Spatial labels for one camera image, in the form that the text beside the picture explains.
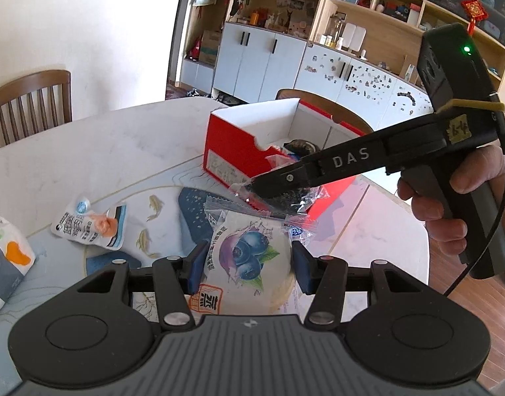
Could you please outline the person right hand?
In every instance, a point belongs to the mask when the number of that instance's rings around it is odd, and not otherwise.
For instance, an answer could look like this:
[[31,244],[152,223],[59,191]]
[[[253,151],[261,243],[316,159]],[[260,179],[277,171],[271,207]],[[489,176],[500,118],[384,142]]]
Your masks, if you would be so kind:
[[[482,183],[490,186],[496,203],[500,203],[505,189],[505,156],[500,146],[478,148],[464,159],[450,178],[450,185],[459,194],[469,193]],[[412,213],[425,223],[429,237],[437,242],[446,255],[458,255],[466,247],[467,225],[460,219],[446,219],[442,203],[418,194],[403,179],[397,186],[397,195],[412,202]],[[505,211],[501,219],[505,233]]]

